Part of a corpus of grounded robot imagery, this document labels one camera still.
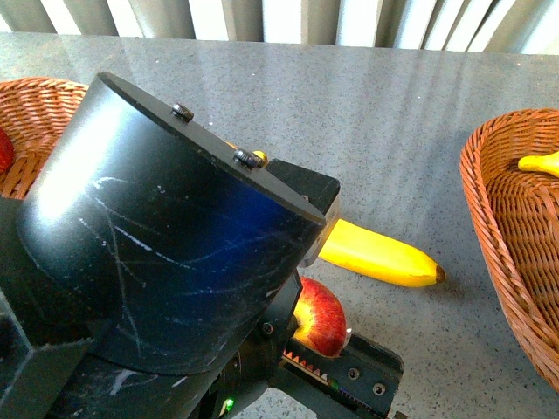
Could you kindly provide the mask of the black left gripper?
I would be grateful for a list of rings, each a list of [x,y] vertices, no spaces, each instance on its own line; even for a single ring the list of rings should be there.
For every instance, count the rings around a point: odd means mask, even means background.
[[[401,358],[358,333],[336,358],[293,338],[298,275],[287,280],[257,326],[209,390],[209,416],[232,418],[276,388],[319,418],[395,418],[391,405],[404,372]]]

